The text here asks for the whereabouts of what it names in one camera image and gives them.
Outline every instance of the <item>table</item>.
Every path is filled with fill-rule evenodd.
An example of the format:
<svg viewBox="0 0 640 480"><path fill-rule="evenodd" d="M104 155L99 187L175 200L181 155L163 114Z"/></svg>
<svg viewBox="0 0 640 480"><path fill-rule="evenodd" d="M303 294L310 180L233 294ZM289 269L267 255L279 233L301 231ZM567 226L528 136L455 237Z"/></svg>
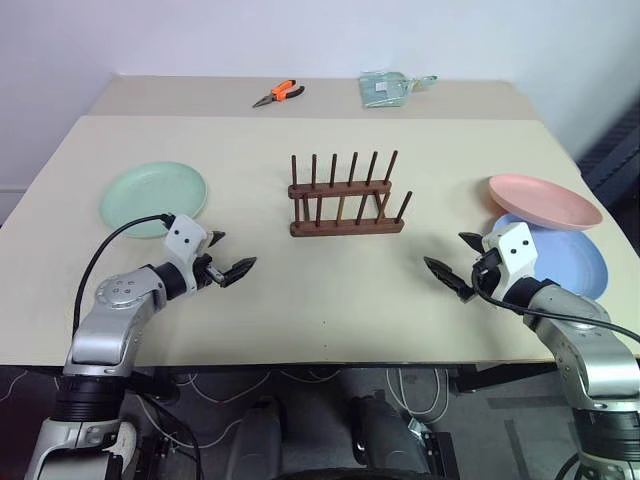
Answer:
<svg viewBox="0 0 640 480"><path fill-rule="evenodd" d="M311 92L300 97L300 110ZM115 115L98 101L92 115L78 120L0 230L0 364L64 363L77 283L109 233L98 215L101 194L117 175L150 161L180 161L207 180L209 202L198 221L227 232L213 249L217 264L228 267L246 256L257 256L258 262L228 289L212 287L171 302L147 326L139 365L551 359L518 317L480 300L461 304L422 261L427 255L448 262L460 274L470 271L475 253L457 233L486 231L503 213L488 197L491 175L538 176L599 205L576 165L538 119L506 119L514 113L506 111L488 115L490 119L477 118L478 112L457 119L387 117L401 110L364 111L364 118L348 113L347 118L300 118L305 112L295 110L294 101L273 107L273 113L263 110L254 117L233 112L185 116L168 107L152 115L144 108ZM277 117L279 107L288 114ZM363 178L372 151L379 152L376 176L382 177L394 149L400 153L389 211L397 211L407 190L414 192L400 234L289 235L291 154L298 156L302 182L309 178L312 153L318 154L319 178L328 178L332 153L339 158L337 178L345 178L357 150L362 159L357 176ZM323 210L335 212L327 203ZM354 203L348 205L351 213L357 209ZM613 321L638 330L640 262L611 216L601 211L603 223L587 232L609 268L609 287L600 302ZM92 275L83 312L90 308L99 281L160 263L161 252L160 239L114 241ZM623 341L640 353L638 345Z"/></svg>

